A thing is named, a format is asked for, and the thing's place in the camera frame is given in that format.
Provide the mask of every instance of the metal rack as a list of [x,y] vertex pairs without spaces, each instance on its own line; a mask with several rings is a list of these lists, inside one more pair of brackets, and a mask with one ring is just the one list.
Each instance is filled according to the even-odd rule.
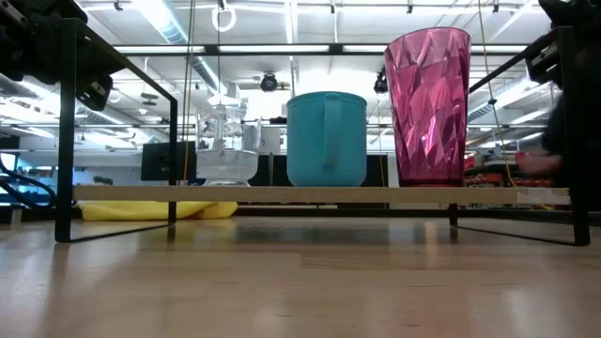
[[553,29],[551,32],[541,37],[533,44],[529,45],[524,51],[518,55],[512,57],[502,66],[495,69],[484,79],[470,88],[470,93],[476,91],[478,88],[486,85],[509,68],[516,65],[518,62],[524,60],[527,57],[533,57],[539,55],[546,47],[555,43],[559,51],[561,68],[561,76],[563,82],[563,97],[564,97],[564,109],[565,109],[565,136],[568,143],[568,151],[571,155],[571,159],[575,161],[569,166],[570,172],[570,198],[572,205],[572,225],[574,232],[573,241],[564,241],[549,238],[536,238],[530,236],[522,236],[516,234],[509,234],[499,231],[491,231],[484,229],[477,229],[472,227],[459,226],[456,223],[452,225],[458,229],[471,230],[484,232],[488,234],[503,235],[514,238],[525,238],[534,239],[549,243],[567,244],[574,246],[584,246],[591,243],[591,235],[589,229],[589,215],[587,209],[587,197],[586,197],[586,182],[583,175],[580,175],[577,171],[580,161],[585,158],[583,154],[583,146],[586,142],[584,137],[585,133],[580,132],[584,130],[586,126],[586,120],[581,112],[572,109],[578,106],[578,79],[575,78],[575,66],[576,66],[576,54],[577,54],[577,40],[578,35],[576,28],[571,26],[560,26]]
[[[193,187],[174,187],[177,184],[177,101],[162,87],[153,82],[141,70],[136,68],[124,55],[120,54],[115,48],[96,35],[91,29],[78,20],[64,20],[61,23],[61,51],[62,57],[62,78],[61,78],[61,115],[59,126],[59,152],[58,152],[58,186],[57,186],[57,216],[55,222],[55,239],[58,242],[75,242],[89,240],[94,238],[105,238],[109,236],[122,235],[131,232],[144,231],[157,227],[165,227],[176,223],[177,205],[175,201],[185,200],[237,200],[241,198],[244,201],[268,201],[271,202],[283,200],[286,201],[348,201],[348,202],[370,202],[377,199],[380,202],[387,201],[427,201],[438,203],[451,203],[448,210],[448,217],[452,226],[452,233],[457,229],[471,231],[480,231],[489,234],[511,236],[516,238],[535,239],[551,243],[568,245],[588,245],[590,243],[589,220],[586,206],[586,191],[584,181],[576,172],[572,172],[572,182],[569,187],[569,194],[572,203],[574,240],[562,241],[547,238],[534,238],[515,234],[508,234],[490,230],[468,228],[458,225],[457,203],[472,202],[473,200],[490,200],[493,202],[515,203],[519,196],[528,193],[528,189],[499,188],[500,190],[488,189],[477,192],[475,189],[464,188],[193,188]],[[73,138],[74,138],[74,102],[76,85],[76,41],[77,35],[84,34],[96,44],[98,44],[105,53],[109,54],[115,60],[119,61],[125,68],[131,70],[147,84],[157,90],[171,102],[170,124],[169,124],[169,186],[170,187],[86,187],[72,186],[72,168],[73,168]],[[581,149],[578,145],[582,144],[582,133],[578,130],[585,125],[582,115],[570,110],[575,106],[575,100],[578,99],[578,83],[574,78],[574,61],[576,54],[576,32],[573,27],[559,27],[554,29],[548,35],[540,38],[526,50],[513,57],[510,61],[486,76],[482,81],[470,88],[470,92],[477,90],[487,82],[498,77],[504,71],[508,70],[519,61],[528,56],[539,54],[544,48],[557,43],[561,55],[562,79],[564,85],[564,99],[566,111],[566,135],[569,143],[570,153],[575,160],[583,159]],[[70,234],[72,200],[73,198],[84,199],[105,199],[122,200],[123,193],[126,192],[130,200],[154,200],[165,201],[169,203],[169,213],[167,224],[153,226],[149,228],[121,231],[99,236],[72,238]],[[566,190],[549,190],[559,195],[567,194]]]
[[64,19],[60,24],[61,57],[61,109],[58,136],[58,182],[56,187],[56,220],[54,239],[57,242],[69,243],[95,238],[122,235],[131,232],[144,231],[173,225],[176,222],[176,202],[169,203],[169,218],[167,224],[151,226],[142,229],[119,231],[90,237],[73,238],[71,236],[71,217],[73,207],[73,150],[75,137],[75,88],[77,85],[77,40],[78,35],[84,35],[98,45],[104,53],[118,61],[123,67],[131,70],[140,79],[163,95],[170,102],[169,121],[169,185],[177,184],[177,100],[164,88],[152,81],[143,71],[138,69],[125,56],[99,37],[87,25],[77,19]]

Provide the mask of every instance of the yellow cloth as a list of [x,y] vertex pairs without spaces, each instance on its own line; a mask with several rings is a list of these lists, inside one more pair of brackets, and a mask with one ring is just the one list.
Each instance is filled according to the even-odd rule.
[[[85,221],[166,220],[166,202],[99,201],[83,202],[80,209]],[[224,219],[238,209],[236,202],[177,202],[177,218]]]

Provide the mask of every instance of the wooden plank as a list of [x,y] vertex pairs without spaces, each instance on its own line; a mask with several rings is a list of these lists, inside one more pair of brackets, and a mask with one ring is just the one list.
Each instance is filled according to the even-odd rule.
[[569,204],[567,189],[74,186],[78,201]]

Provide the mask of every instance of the pink cup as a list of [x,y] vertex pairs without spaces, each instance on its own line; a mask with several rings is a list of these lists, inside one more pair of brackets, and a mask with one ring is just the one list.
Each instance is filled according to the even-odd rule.
[[460,186],[466,148],[470,35],[428,28],[384,53],[401,186]]

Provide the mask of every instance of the mug handle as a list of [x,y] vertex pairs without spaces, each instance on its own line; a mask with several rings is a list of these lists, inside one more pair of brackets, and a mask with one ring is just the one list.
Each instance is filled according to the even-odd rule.
[[324,96],[324,160],[325,165],[338,164],[342,142],[340,95]]

